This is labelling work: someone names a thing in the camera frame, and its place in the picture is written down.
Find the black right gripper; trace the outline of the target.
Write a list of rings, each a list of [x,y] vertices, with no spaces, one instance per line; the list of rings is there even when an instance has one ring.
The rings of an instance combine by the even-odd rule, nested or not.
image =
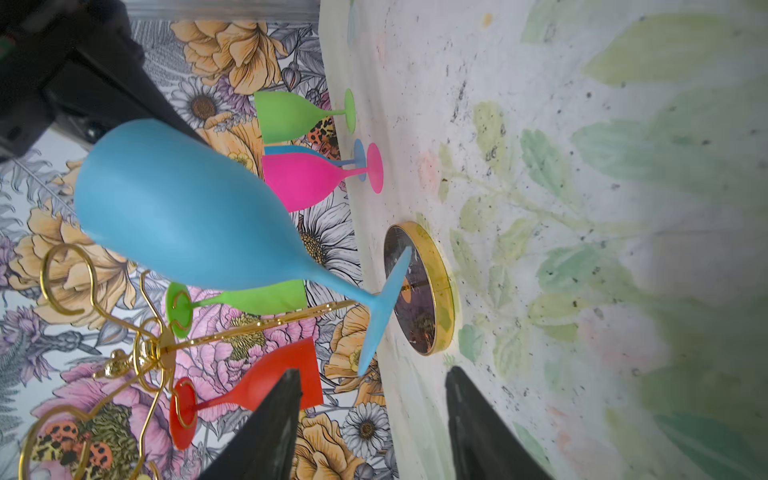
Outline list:
[[[194,137],[143,63],[121,1],[2,2],[1,159],[49,128],[85,147],[137,119]]]

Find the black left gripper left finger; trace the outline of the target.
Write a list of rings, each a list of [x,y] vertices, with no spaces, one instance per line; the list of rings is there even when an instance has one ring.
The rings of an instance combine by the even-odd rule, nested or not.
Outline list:
[[[289,370],[199,478],[289,478],[301,397],[300,374]]]

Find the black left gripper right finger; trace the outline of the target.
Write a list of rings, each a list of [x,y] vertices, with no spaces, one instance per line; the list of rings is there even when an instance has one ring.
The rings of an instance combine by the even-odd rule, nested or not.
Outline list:
[[[458,366],[446,376],[448,430],[458,479],[548,479]]]

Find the red wine glass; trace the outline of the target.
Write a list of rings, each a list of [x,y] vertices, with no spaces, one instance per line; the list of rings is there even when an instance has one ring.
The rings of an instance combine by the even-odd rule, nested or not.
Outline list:
[[[221,404],[235,404],[255,411],[272,388],[288,370],[300,374],[300,409],[306,410],[323,403],[320,373],[312,338],[306,338],[265,355],[234,388],[211,400],[197,402],[197,392],[189,377],[182,377],[174,386],[171,400],[170,434],[175,447],[186,450],[195,435],[198,414]]]

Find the green wine glass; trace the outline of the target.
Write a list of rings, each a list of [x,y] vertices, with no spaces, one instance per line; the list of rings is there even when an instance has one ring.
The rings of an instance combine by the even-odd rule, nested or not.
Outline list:
[[[193,301],[186,285],[171,282],[166,292],[166,316],[173,334],[185,339],[192,325],[193,311],[199,307],[228,305],[256,316],[290,313],[307,307],[304,283],[301,280],[249,290],[225,291]]]
[[[344,116],[349,132],[354,133],[356,130],[357,112],[351,89],[345,91],[344,107],[341,110],[323,110],[297,94],[278,91],[256,92],[253,104],[265,144],[298,139],[309,133],[317,122],[329,116]]]

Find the pink wine glass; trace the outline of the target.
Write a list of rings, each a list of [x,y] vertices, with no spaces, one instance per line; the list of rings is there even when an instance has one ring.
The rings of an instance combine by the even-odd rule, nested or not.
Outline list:
[[[289,212],[308,209],[326,199],[353,176],[365,174],[376,194],[383,189],[384,170],[381,153],[376,144],[369,145],[362,155],[362,167],[344,169],[325,157],[302,152],[266,154],[262,157],[264,180]]]

